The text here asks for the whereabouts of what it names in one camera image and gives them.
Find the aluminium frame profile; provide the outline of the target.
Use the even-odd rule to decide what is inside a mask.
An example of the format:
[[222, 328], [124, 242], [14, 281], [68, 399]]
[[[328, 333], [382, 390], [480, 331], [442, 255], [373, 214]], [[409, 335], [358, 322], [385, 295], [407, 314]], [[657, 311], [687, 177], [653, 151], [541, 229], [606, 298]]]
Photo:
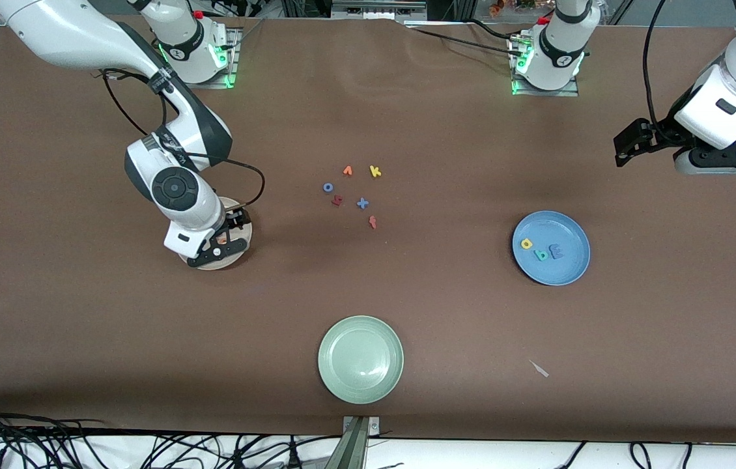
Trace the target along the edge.
[[427, 21], [426, 0], [332, 0], [332, 19]]

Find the blue round plate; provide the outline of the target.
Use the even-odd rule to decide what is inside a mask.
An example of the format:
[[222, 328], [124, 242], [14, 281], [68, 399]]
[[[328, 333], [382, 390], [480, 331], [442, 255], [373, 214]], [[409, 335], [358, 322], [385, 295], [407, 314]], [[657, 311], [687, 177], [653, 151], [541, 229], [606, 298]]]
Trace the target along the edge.
[[[530, 250], [520, 247], [520, 241], [529, 238], [534, 246]], [[538, 261], [533, 250], [546, 250], [550, 244], [561, 244], [565, 256]], [[511, 250], [523, 273], [547, 286], [565, 286], [582, 278], [589, 267], [591, 247], [588, 237], [579, 223], [562, 213], [543, 210], [529, 214], [517, 223], [512, 233]]]

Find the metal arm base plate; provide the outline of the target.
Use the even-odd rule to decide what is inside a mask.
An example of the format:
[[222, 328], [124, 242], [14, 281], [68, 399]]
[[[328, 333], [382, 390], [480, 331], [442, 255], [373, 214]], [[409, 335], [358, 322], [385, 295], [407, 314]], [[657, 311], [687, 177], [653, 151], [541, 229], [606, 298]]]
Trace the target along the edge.
[[509, 51], [518, 54], [510, 58], [512, 95], [547, 97], [576, 97], [576, 75], [585, 57], [584, 51], [576, 55], [554, 53], [549, 57], [538, 50], [534, 36], [514, 35], [507, 40]]
[[228, 29], [221, 23], [204, 28], [205, 37], [187, 59], [177, 48], [161, 45], [163, 56], [178, 76], [192, 88], [231, 89], [234, 87], [240, 60], [243, 29]]

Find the brown table cover sheet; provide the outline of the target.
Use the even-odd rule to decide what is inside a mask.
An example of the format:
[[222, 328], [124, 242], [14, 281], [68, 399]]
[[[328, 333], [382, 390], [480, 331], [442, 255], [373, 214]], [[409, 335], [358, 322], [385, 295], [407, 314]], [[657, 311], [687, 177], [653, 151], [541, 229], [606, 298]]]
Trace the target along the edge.
[[[560, 98], [513, 96], [501, 55], [394, 21], [265, 21], [236, 86], [198, 92], [231, 157], [267, 180], [251, 249], [200, 271], [163, 246], [167, 219], [130, 184], [139, 133], [103, 81], [0, 29], [0, 412], [736, 440], [736, 175], [683, 175], [671, 151], [615, 166], [613, 137], [645, 115], [644, 35], [597, 29], [579, 96]], [[573, 284], [538, 284], [512, 255], [517, 223], [543, 210], [588, 237]], [[317, 367], [329, 327], [356, 315], [404, 349], [397, 386], [363, 406]]]

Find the pale green round plate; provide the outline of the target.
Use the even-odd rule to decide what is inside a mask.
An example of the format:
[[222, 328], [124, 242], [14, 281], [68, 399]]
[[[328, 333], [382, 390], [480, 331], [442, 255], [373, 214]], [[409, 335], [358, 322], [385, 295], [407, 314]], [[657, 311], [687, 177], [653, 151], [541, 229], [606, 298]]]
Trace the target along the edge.
[[329, 327], [318, 347], [317, 367], [336, 398], [368, 405], [387, 397], [399, 383], [404, 349], [385, 321], [356, 315]]

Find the beige round plate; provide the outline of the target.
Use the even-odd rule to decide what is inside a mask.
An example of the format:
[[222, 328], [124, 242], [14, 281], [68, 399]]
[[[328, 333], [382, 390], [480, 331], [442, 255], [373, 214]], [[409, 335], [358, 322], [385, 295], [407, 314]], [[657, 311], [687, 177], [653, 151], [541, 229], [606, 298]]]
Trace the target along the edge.
[[195, 258], [182, 253], [178, 256], [193, 269], [224, 269], [240, 259], [251, 246], [253, 225], [249, 210], [241, 208], [234, 199], [219, 196], [219, 200], [225, 211], [221, 225], [204, 240]]

